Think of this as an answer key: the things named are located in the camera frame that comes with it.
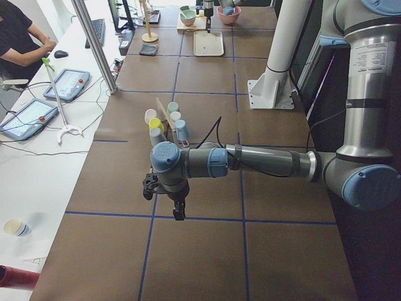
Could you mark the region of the green cup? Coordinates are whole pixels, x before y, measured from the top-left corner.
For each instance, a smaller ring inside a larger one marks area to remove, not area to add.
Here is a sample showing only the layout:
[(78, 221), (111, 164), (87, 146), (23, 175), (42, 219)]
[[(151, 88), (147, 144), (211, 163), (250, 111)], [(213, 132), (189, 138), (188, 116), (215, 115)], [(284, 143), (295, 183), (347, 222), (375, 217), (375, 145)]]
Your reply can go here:
[(168, 116), (170, 116), (171, 113), (173, 112), (179, 112), (180, 111), (180, 107), (179, 104), (177, 102), (170, 102), (167, 106), (167, 113)]

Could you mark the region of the beige rabbit tray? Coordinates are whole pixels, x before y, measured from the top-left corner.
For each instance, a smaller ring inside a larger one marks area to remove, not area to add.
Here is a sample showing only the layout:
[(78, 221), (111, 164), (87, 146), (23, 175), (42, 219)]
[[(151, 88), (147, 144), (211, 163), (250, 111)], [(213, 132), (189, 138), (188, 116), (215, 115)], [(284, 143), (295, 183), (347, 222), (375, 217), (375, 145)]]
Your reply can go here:
[(224, 54), (222, 33), (196, 31), (194, 33), (193, 50), (195, 56), (222, 56)]

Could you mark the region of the black glass tray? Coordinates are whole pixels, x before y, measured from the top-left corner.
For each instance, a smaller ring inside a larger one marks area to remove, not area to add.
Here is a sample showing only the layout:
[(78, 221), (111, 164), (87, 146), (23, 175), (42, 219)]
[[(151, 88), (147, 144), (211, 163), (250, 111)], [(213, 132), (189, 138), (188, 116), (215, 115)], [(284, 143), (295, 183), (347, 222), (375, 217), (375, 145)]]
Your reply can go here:
[(154, 11), (148, 12), (147, 15), (148, 15), (149, 24), (152, 24), (152, 25), (159, 24), (160, 18), (161, 18), (160, 10), (154, 10)]

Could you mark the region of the blue cup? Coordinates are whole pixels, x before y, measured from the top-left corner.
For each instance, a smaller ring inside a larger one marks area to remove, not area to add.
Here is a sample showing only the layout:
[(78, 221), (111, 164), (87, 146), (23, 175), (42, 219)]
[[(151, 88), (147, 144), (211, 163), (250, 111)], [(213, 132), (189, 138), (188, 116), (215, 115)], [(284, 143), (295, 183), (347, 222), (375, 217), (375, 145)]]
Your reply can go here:
[(178, 140), (184, 141), (190, 139), (190, 130), (185, 120), (179, 119), (175, 121), (175, 129)]

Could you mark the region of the grey cup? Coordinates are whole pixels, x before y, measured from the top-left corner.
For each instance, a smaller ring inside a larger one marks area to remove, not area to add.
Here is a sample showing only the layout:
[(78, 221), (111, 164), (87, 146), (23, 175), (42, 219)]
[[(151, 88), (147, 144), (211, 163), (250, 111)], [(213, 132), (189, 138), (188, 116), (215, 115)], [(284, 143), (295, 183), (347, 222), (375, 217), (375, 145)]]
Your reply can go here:
[(163, 130), (161, 130), (158, 127), (152, 128), (149, 130), (149, 136), (150, 136), (150, 142), (151, 145), (154, 147), (156, 146), (158, 143), (164, 142), (166, 141), (166, 137), (164, 135)]

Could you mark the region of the yellow cup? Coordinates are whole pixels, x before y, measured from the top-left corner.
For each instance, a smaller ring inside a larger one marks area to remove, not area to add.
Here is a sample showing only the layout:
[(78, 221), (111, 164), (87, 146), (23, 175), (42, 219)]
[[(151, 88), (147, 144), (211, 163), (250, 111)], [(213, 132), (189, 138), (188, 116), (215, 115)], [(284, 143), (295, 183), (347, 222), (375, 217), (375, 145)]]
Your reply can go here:
[(151, 118), (149, 120), (148, 127), (149, 127), (149, 130), (158, 128), (162, 131), (162, 133), (165, 132), (165, 127), (164, 127), (163, 122), (157, 117)]

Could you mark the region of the cream white cup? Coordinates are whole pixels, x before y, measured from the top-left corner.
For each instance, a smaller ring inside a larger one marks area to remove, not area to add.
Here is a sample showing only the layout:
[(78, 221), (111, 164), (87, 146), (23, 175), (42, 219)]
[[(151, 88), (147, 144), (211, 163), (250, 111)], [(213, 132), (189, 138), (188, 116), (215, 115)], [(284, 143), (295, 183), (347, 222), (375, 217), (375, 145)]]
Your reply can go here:
[(179, 111), (171, 112), (170, 113), (170, 121), (176, 123), (176, 121), (182, 119), (182, 114)]

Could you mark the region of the pink cup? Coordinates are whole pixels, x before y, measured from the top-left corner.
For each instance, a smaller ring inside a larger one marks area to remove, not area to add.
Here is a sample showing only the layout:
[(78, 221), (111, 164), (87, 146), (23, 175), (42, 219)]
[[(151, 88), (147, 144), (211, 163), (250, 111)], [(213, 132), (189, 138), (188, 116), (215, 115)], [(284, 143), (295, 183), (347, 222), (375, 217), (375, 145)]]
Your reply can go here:
[(145, 123), (147, 125), (149, 125), (150, 120), (153, 119), (153, 118), (157, 118), (157, 116), (158, 116), (157, 111), (152, 109), (152, 108), (150, 108), (150, 109), (145, 111), (144, 121), (145, 121)]

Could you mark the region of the paper cup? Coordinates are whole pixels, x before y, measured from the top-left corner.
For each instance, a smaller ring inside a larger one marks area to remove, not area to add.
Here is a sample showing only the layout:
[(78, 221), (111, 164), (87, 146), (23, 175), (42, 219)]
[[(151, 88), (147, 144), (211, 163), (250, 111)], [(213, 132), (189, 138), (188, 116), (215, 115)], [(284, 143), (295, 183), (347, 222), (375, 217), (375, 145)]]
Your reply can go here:
[(31, 228), (20, 219), (12, 218), (4, 224), (3, 230), (8, 235), (22, 237), (28, 235)]

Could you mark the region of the wooden cutting board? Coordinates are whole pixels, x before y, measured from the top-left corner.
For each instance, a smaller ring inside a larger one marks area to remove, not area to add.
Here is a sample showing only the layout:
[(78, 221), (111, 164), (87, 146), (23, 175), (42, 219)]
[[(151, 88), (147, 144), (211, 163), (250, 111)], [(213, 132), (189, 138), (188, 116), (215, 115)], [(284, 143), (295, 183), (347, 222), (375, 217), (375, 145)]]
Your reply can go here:
[(177, 18), (177, 31), (181, 32), (184, 30), (188, 31), (197, 31), (197, 30), (205, 30), (206, 29), (206, 17), (205, 16), (197, 16), (195, 18), (194, 24), (190, 26), (186, 26), (180, 19), (180, 13), (178, 14)]

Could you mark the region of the pink ice bowl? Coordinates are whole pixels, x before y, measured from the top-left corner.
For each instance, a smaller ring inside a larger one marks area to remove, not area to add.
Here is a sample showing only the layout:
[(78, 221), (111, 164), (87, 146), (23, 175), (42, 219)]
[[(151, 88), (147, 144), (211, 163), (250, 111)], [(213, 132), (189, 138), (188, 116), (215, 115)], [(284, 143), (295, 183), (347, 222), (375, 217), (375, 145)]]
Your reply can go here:
[(221, 6), (217, 7), (217, 15), (220, 21), (225, 25), (231, 25), (237, 21), (241, 14), (241, 8), (239, 6), (234, 8), (230, 7), (228, 12), (229, 14), (226, 14)]

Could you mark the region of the wooden mug tree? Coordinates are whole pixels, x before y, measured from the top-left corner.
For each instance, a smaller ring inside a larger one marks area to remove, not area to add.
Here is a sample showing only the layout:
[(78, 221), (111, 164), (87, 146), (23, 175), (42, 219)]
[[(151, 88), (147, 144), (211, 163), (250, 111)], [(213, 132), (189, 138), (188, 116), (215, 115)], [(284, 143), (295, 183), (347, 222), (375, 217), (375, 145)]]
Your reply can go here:
[(140, 0), (140, 5), (143, 10), (143, 16), (145, 18), (145, 25), (147, 30), (147, 32), (142, 35), (142, 41), (145, 43), (154, 43), (159, 39), (159, 36), (157, 33), (151, 32), (146, 0)]

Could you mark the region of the grey folded cloth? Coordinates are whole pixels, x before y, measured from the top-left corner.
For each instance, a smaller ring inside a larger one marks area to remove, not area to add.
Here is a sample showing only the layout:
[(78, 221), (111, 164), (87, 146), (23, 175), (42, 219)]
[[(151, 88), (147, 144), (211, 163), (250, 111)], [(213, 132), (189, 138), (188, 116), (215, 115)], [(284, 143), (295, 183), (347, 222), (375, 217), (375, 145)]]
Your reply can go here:
[(148, 43), (144, 43), (138, 52), (139, 55), (142, 56), (155, 56), (158, 52), (159, 46), (158, 45), (151, 45)]

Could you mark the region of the black box with label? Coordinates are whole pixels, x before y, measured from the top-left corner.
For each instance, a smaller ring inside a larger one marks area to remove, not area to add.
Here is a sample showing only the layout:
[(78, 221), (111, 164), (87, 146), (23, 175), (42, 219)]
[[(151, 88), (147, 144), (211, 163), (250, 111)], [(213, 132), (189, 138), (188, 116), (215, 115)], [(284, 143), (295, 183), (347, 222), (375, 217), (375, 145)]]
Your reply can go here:
[(134, 32), (131, 30), (126, 30), (124, 34), (118, 36), (118, 40), (120, 42), (118, 50), (122, 56), (126, 56), (128, 53), (128, 49), (134, 37)]

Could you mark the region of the black monitor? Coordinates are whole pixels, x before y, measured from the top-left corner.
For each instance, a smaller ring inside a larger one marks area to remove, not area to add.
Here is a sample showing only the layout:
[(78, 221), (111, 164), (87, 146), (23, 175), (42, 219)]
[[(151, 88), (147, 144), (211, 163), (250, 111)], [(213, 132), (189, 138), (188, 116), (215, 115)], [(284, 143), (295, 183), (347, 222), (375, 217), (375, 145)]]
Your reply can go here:
[(122, 34), (126, 30), (133, 31), (135, 29), (127, 0), (108, 0), (108, 6), (112, 15), (115, 34)]

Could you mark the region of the black keyboard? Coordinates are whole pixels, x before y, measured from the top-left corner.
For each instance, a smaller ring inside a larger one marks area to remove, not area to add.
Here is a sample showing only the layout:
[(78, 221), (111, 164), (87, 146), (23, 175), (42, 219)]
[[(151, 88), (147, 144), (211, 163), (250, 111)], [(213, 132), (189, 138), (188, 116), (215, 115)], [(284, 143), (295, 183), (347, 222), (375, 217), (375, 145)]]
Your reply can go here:
[(106, 24), (104, 19), (94, 19), (91, 21), (93, 29), (95, 30), (96, 37), (101, 46), (104, 45)]

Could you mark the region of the teach pendant far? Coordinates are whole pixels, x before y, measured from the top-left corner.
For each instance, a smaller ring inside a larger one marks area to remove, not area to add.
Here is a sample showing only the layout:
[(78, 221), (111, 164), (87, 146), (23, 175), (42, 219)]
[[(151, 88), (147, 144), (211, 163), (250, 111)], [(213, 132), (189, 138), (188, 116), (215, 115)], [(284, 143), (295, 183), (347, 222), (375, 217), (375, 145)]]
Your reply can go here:
[(73, 69), (63, 69), (57, 77), (51, 77), (56, 85), (56, 90), (63, 102), (71, 102), (78, 97), (90, 79), (90, 72)]

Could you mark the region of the teach pendant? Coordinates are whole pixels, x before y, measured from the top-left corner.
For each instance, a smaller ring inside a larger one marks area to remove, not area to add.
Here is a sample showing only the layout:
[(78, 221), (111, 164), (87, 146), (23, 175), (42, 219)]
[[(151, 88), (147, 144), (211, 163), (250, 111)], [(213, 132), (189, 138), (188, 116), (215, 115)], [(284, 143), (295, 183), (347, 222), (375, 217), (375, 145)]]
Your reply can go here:
[(56, 85), (56, 90), (63, 102), (71, 102), (78, 97), (90, 79), (90, 72), (73, 69), (63, 69), (57, 77), (51, 77)]
[(28, 140), (57, 114), (57, 106), (34, 98), (1, 125), (1, 133), (15, 140)]

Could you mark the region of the black computer mouse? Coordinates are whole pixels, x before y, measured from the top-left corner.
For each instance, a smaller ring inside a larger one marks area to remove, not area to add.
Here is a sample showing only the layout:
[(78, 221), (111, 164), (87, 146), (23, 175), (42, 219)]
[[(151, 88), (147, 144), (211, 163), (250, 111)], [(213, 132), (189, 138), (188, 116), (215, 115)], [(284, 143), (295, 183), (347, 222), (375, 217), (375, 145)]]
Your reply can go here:
[(69, 54), (67, 51), (63, 51), (63, 50), (57, 50), (54, 52), (53, 56), (58, 59), (58, 58), (65, 58), (67, 57)]

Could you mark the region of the teach pendant near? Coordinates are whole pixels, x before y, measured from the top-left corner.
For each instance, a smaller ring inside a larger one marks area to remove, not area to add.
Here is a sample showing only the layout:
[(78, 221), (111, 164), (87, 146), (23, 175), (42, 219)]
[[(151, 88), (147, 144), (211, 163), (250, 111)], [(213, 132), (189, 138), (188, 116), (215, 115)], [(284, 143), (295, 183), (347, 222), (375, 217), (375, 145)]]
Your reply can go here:
[(34, 98), (1, 125), (1, 133), (15, 140), (28, 140), (57, 114), (57, 106)]

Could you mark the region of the red cylinder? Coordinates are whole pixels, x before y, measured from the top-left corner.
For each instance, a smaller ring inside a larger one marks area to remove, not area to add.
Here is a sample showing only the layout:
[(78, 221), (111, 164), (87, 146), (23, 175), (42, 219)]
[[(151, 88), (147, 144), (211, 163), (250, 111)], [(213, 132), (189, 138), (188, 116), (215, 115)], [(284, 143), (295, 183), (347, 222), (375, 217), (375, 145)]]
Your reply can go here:
[(40, 273), (1, 265), (1, 287), (33, 291)]

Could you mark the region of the seated person black shirt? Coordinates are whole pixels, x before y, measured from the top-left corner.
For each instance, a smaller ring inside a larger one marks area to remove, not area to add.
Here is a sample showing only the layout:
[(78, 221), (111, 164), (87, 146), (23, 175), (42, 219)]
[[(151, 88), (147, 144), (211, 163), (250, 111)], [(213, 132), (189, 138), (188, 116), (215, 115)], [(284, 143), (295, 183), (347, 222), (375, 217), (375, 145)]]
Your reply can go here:
[(56, 42), (9, 1), (1, 1), (1, 66), (13, 79), (32, 80)]

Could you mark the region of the office chair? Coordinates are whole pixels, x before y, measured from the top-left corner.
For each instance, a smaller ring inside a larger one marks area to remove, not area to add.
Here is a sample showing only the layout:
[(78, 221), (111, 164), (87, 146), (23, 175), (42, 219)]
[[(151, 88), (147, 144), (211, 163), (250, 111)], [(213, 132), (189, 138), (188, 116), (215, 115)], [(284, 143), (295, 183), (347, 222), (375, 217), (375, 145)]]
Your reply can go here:
[(28, 79), (8, 79), (4, 76), (1, 76), (1, 88), (4, 91), (15, 91), (18, 93), (22, 93), (24, 88), (29, 83)]

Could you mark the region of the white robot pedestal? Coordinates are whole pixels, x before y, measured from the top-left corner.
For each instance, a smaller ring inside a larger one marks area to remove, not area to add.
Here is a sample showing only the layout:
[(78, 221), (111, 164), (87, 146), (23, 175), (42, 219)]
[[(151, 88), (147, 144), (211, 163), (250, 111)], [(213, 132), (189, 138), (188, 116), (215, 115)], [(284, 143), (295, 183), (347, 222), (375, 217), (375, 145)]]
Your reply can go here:
[(282, 2), (266, 69), (257, 80), (247, 81), (251, 109), (294, 109), (289, 70), (311, 3)]

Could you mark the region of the aluminium frame post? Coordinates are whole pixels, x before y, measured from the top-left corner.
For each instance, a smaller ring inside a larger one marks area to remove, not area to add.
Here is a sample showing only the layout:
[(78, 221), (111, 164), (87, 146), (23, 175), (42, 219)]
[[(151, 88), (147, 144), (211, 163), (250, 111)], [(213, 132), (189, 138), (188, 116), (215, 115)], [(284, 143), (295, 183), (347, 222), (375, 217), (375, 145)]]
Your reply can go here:
[(107, 84), (110, 94), (113, 95), (118, 88), (107, 63), (102, 46), (95, 33), (86, 5), (83, 0), (71, 0), (71, 3), (89, 41), (90, 49), (95, 57), (95, 61), (101, 71), (102, 77)]

